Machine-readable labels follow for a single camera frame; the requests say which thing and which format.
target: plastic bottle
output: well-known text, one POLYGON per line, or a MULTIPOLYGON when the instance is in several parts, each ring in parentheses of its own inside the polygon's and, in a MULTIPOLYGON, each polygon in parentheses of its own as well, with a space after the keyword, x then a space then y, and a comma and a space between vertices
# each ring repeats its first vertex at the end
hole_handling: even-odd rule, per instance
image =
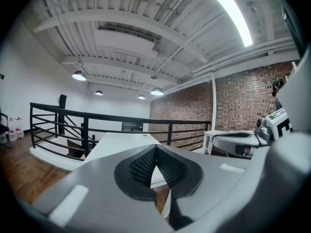
POLYGON ((22 128, 22 123, 23 123, 23 121, 19 117, 15 120, 16 134, 17 134, 18 138, 24 137, 24 130, 22 128))
POLYGON ((0 144, 6 143, 7 141, 5 132, 0 133, 0 144))
POLYGON ((10 139, 10 142, 14 142, 17 140, 15 122, 11 118, 9 120, 9 139, 10 139))

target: person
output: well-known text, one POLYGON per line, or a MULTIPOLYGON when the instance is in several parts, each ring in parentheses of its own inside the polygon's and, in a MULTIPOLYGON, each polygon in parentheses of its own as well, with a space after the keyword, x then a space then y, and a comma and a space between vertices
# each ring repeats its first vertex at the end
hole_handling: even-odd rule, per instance
MULTIPOLYGON (((275 97, 278 91, 283 87, 284 81, 282 79, 274 79, 272 81, 272 96, 275 97)), ((276 99, 276 111, 283 108, 282 104, 276 99)))

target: chair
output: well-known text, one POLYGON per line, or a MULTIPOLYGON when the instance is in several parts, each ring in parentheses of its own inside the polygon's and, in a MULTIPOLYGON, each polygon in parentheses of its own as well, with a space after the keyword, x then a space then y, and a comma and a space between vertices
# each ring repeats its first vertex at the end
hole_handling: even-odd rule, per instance
MULTIPOLYGON (((8 116, 1 113, 1 110, 0 110, 0 133, 4 133, 4 132, 7 132, 9 131, 9 121, 8 121, 8 116), (6 118, 6 126, 1 124, 1 117, 4 116, 6 118)), ((1 143, 1 145, 5 145, 7 148, 11 149, 11 147, 9 145, 7 145, 6 143, 1 143)))

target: black metal railing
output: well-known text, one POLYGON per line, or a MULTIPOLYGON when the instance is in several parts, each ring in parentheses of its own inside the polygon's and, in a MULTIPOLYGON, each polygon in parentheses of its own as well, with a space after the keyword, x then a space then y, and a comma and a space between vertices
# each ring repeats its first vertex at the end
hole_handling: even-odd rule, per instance
MULTIPOLYGON (((166 142, 167 145, 171 145, 172 142, 199 138, 199 137, 204 136, 204 134, 199 134, 195 136, 172 139, 172 134, 207 131, 208 125, 210 125, 210 121, 165 120, 165 119, 148 119, 148 118, 125 117, 125 116, 111 116, 111 115, 101 115, 101 114, 94 114, 94 113, 71 111, 71 110, 60 108, 59 106, 30 103, 30 129, 31 129, 31 140, 32 140, 33 147, 35 148, 36 146, 38 146, 52 153, 55 153, 61 156, 66 156, 68 158, 76 159, 76 160, 82 160, 82 159, 74 157, 74 156, 60 154, 46 147, 42 147, 41 145, 38 144, 38 142, 46 141, 50 144, 54 144, 62 148, 67 148, 68 150, 72 152, 81 152, 85 155, 85 157, 87 157, 91 149, 95 147, 95 145, 99 142, 98 140, 95 140, 95 135, 92 135, 92 137, 90 137, 88 135, 89 132, 126 133, 126 134, 146 134, 146 133, 167 134, 167 139, 165 141, 160 141, 160 143, 166 142), (39 109, 45 112, 51 112, 52 114, 34 115, 33 109, 39 109), (54 120, 43 118, 43 117, 49 117, 49 116, 54 116, 54 120), (76 123, 74 123, 74 121, 71 120, 70 116, 83 118, 83 123, 81 123, 81 126, 77 126, 76 123), (37 120, 43 121, 43 122, 33 123, 34 118, 37 120), (93 129, 93 128, 89 128, 88 126, 88 122, 90 119, 104 120, 104 121, 117 121, 117 122, 134 122, 134 123, 142 123, 142 124, 144 123, 165 124, 165 125, 168 125, 168 131, 136 132, 136 131, 115 131, 115 130, 93 129), (41 127, 38 127, 38 125, 41 125, 41 124, 54 124, 54 126, 49 129, 43 129, 41 127), (188 125, 197 125, 197 124, 201 125, 202 124, 203 127, 199 129, 173 131, 173 125, 182 125, 182 124, 183 125, 187 125, 187 124, 188 125), (72 136, 65 135, 65 131, 70 133, 72 136), (49 133, 50 135, 47 137, 38 136, 37 134, 41 132, 46 132, 46 133, 49 133), (59 143, 50 141, 47 138, 51 136, 55 136, 55 137, 61 136, 61 137, 64 137, 70 140, 81 141, 82 148, 69 147, 69 146, 61 145, 59 143)), ((180 145, 177 147, 178 148, 188 147, 191 145, 199 144, 201 142, 203 142, 203 140, 191 142, 191 143, 180 145)), ((195 147, 193 149, 190 149, 190 151, 199 149, 201 147, 202 146, 195 147)))

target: light fixture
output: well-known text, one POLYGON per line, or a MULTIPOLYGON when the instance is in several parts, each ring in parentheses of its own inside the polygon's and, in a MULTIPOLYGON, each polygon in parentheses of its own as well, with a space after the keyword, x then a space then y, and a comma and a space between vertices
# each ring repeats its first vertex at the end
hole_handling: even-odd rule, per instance
POLYGON ((144 95, 139 95, 138 98, 139 99, 146 99, 144 95))
POLYGON ((96 95, 99 95, 99 96, 102 96, 102 95, 103 95, 103 92, 102 92, 101 90, 97 90, 97 91, 95 92, 95 94, 96 94, 96 95))
POLYGON ((223 8, 227 11, 231 19, 233 20, 235 26, 237 27, 240 36, 243 40, 244 46, 248 47, 253 44, 253 40, 245 19, 235 3, 234 0, 218 0, 218 2, 223 6, 223 8))
POLYGON ((156 95, 156 96, 161 96, 163 95, 163 91, 161 88, 156 87, 152 89, 151 94, 156 95))
POLYGON ((72 77, 74 79, 77 79, 77 80, 80 80, 80 81, 85 81, 86 80, 86 77, 85 75, 82 73, 82 71, 76 71, 72 77))

